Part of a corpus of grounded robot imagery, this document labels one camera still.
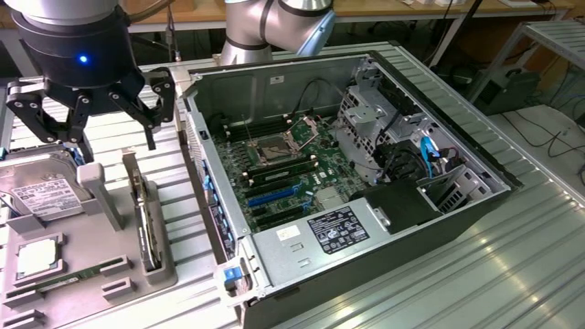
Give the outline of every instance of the green circuit board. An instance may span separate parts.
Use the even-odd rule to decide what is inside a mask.
[[[328,188],[327,191],[336,191],[336,200],[348,201],[355,192],[363,190],[367,185],[360,178],[360,175],[354,170],[350,160],[347,159],[340,148],[336,146],[335,137],[330,134],[328,125],[324,121],[316,123],[319,135],[303,147],[299,153],[291,152],[283,146],[284,133],[272,134],[254,138],[252,140],[228,142],[224,137],[214,136],[215,145],[223,161],[223,166],[228,177],[231,179],[232,188],[236,194],[238,201],[244,213],[244,217],[255,232],[260,232],[267,228],[275,227],[304,217],[319,211],[323,211],[327,204],[320,202],[318,195],[320,190]],[[300,122],[291,129],[295,142],[302,146],[314,136],[311,126],[306,122]],[[267,145],[272,149],[266,148],[263,153],[262,147]],[[303,159],[308,156],[316,156],[318,165],[312,171],[295,175],[283,180],[295,186],[298,191],[295,195],[278,199],[262,206],[250,207],[250,200],[264,195],[271,195],[280,190],[271,191],[255,197],[247,197],[247,192],[254,189],[250,181],[243,176],[243,172],[250,169],[262,169],[270,165],[287,162],[295,159]],[[268,224],[263,222],[263,218],[270,218],[274,214],[286,212],[295,207],[304,206],[304,212],[291,217],[271,221]],[[252,211],[256,208],[266,208],[263,215],[254,215]]]

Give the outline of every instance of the motherboard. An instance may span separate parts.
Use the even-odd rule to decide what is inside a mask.
[[[250,227],[260,232],[344,204],[367,187],[336,141],[336,118],[303,116],[283,132],[214,136]]]

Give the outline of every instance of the wooden table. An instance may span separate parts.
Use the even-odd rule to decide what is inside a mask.
[[[174,13],[176,30],[220,29],[226,28],[226,4],[222,0],[195,0],[196,10]],[[534,8],[511,8],[499,0],[484,0],[474,17],[500,16],[535,16],[553,15],[552,19],[563,19],[575,5],[568,0],[553,0],[557,12],[544,12],[540,6]],[[454,19],[454,24],[447,32],[443,43],[439,45],[436,56],[432,60],[435,65],[442,59],[447,46],[451,44],[464,16],[474,4],[468,0],[464,5],[455,5],[450,9],[447,17]],[[376,21],[411,21],[443,19],[447,7],[436,4],[423,5],[415,2],[407,5],[400,0],[336,0],[335,7],[338,23],[358,23]],[[36,75],[36,70],[26,56],[19,42],[19,34],[7,7],[0,7],[0,41],[4,43],[11,57],[24,76]],[[140,23],[130,27],[131,32],[160,32],[167,27],[167,13],[160,12]]]

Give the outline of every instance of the slotted metal surface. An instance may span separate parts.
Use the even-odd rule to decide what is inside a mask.
[[[424,257],[364,284],[280,328],[577,328],[585,325],[585,216],[579,203],[528,161],[508,138],[420,62],[386,42],[332,47],[323,54],[376,50],[403,71],[472,137],[526,184],[524,190],[458,238]],[[278,59],[294,55],[280,53]],[[187,69],[211,60],[184,63]],[[142,94],[147,101],[154,94]],[[54,113],[64,114],[55,106]],[[199,207],[179,158],[172,125],[147,151],[138,123],[126,114],[92,118],[88,136],[96,160],[107,166],[108,187],[126,184],[123,146],[139,145],[139,164],[159,183],[179,283],[96,315],[84,328],[236,328],[211,278],[215,260]],[[15,120],[15,145],[35,145]],[[0,228],[0,243],[6,228]]]
[[[585,24],[577,21],[532,22],[526,24],[523,32],[585,69]]]

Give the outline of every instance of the power supply label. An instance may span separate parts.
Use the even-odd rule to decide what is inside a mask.
[[[51,215],[82,207],[80,200],[66,178],[18,187],[11,191],[36,216]]]
[[[350,206],[310,219],[308,223],[327,254],[335,254],[370,239],[368,232]]]

